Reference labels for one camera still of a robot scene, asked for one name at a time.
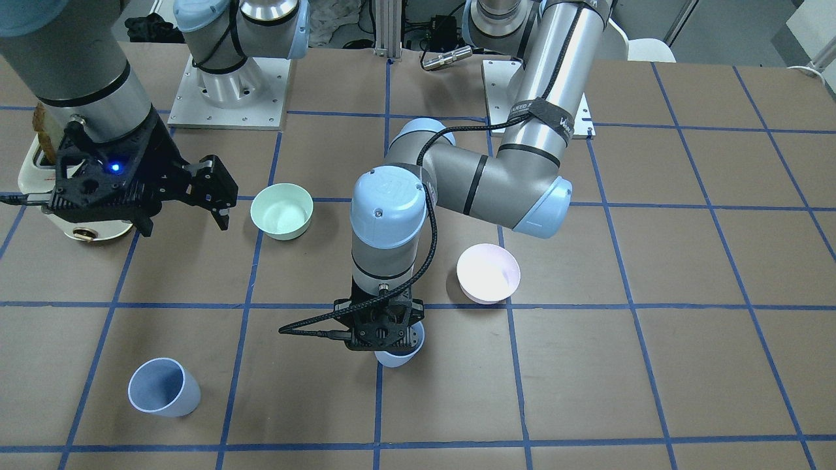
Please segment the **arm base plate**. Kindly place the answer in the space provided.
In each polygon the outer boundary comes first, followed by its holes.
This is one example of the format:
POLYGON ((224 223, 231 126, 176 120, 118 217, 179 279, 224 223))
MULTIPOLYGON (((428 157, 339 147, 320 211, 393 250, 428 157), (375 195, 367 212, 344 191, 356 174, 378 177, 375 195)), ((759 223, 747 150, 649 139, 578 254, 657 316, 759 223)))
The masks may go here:
POLYGON ((279 131, 292 65, 288 59, 249 57, 241 69, 209 74, 188 61, 167 124, 203 130, 279 131))
MULTIPOLYGON (((523 79, 522 65, 519 61, 486 59, 481 65, 481 72, 483 72, 489 123, 490 125, 502 124, 507 121, 510 107, 519 92, 523 79)), ((585 94, 582 95, 574 115, 573 128, 573 139, 585 139, 596 134, 593 116, 585 94)))

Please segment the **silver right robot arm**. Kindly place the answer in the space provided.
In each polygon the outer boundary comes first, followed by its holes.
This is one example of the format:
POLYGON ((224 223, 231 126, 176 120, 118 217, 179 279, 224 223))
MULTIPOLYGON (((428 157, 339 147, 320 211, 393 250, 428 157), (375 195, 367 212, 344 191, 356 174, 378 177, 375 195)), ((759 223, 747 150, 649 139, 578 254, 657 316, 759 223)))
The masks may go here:
MULTIPOLYGON (((278 63, 301 59, 310 38, 307 1, 176 1, 191 62, 169 123, 272 130, 283 112, 278 63)), ((225 231, 238 184, 217 155, 186 161, 137 71, 110 32, 120 10, 104 1, 3 1, 2 54, 62 137, 54 184, 3 196, 72 227, 134 226, 150 237, 166 200, 209 212, 225 231)))

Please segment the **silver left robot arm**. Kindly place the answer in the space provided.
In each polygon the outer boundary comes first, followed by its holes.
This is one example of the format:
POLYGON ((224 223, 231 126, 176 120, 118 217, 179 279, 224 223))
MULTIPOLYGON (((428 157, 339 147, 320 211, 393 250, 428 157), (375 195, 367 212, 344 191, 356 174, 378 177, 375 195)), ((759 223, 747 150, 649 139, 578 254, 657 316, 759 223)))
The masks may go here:
POLYGON ((572 187, 562 155, 604 31, 609 1, 468 1, 462 36, 521 62, 509 110, 498 122, 410 120, 384 161, 356 181, 349 209, 351 294, 317 336, 349 350, 406 353, 425 316, 413 287, 438 244, 439 209, 537 238, 564 220, 572 187))

